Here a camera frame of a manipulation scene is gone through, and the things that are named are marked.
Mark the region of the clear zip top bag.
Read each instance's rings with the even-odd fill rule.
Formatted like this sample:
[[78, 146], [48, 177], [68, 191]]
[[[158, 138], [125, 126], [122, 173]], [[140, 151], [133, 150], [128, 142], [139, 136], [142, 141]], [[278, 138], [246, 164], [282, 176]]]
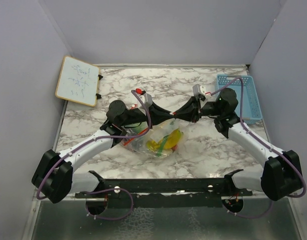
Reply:
[[[155, 157], [155, 158], [166, 158], [173, 154], [179, 147], [179, 145], [182, 143], [184, 139], [184, 131], [182, 128], [182, 125], [180, 124], [180, 121], [178, 119], [169, 119], [167, 121], [164, 121], [163, 123], [160, 123], [158, 125], [155, 125], [152, 127], [152, 129], [147, 130], [148, 127], [143, 130], [140, 133], [135, 133], [133, 132], [129, 126], [126, 127], [127, 134], [129, 136], [134, 136], [134, 135], [141, 135], [142, 133], [146, 133], [145, 135], [137, 138], [131, 138], [131, 139], [123, 139], [120, 144], [128, 149], [129, 151], [139, 153], [142, 155], [147, 155], [150, 157]], [[178, 142], [177, 146], [173, 147], [172, 149], [169, 150], [163, 150], [161, 153], [156, 153], [155, 151], [150, 151], [146, 143], [147, 141], [153, 140], [156, 143], [158, 143], [160, 140], [163, 139], [163, 137], [169, 135], [176, 129], [180, 129], [180, 131], [183, 133], [183, 136], [181, 140]]]

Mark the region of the yellow fake banana bunch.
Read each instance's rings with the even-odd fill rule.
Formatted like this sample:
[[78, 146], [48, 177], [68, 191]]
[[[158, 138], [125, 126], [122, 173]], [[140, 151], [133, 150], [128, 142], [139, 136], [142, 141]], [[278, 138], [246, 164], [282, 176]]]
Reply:
[[154, 151], [157, 154], [162, 153], [163, 150], [171, 150], [172, 148], [177, 146], [182, 137], [183, 133], [180, 131], [179, 128], [177, 128], [169, 135], [164, 136], [163, 139], [159, 140], [158, 142], [155, 142], [154, 140], [147, 141], [146, 147], [150, 151]]

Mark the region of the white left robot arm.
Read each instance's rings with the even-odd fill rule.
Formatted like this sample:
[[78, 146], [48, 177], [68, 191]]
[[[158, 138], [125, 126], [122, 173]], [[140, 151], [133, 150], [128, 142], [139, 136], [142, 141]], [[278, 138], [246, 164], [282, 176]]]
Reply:
[[59, 203], [69, 193], [88, 192], [92, 197], [103, 194], [104, 185], [91, 172], [75, 172], [95, 155], [109, 150], [122, 140], [135, 140], [147, 135], [153, 126], [173, 119], [177, 114], [148, 100], [140, 107], [127, 109], [121, 100], [110, 103], [105, 123], [86, 140], [62, 152], [46, 151], [36, 168], [31, 183], [37, 188], [38, 200]]

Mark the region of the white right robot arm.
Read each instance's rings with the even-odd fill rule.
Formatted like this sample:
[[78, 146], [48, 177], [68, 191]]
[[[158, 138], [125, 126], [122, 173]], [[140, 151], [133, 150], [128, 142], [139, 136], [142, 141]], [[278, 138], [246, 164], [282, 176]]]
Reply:
[[285, 151], [270, 144], [244, 123], [242, 117], [235, 112], [242, 101], [237, 99], [231, 88], [217, 90], [215, 101], [207, 101], [209, 92], [196, 91], [194, 96], [171, 116], [176, 119], [197, 122], [201, 117], [213, 117], [216, 130], [225, 138], [237, 143], [248, 151], [262, 166], [262, 172], [238, 170], [231, 179], [223, 183], [227, 195], [234, 196], [241, 189], [256, 190], [265, 193], [272, 201], [284, 197], [294, 197], [298, 190], [303, 197], [307, 185], [302, 175], [299, 155], [293, 151]]

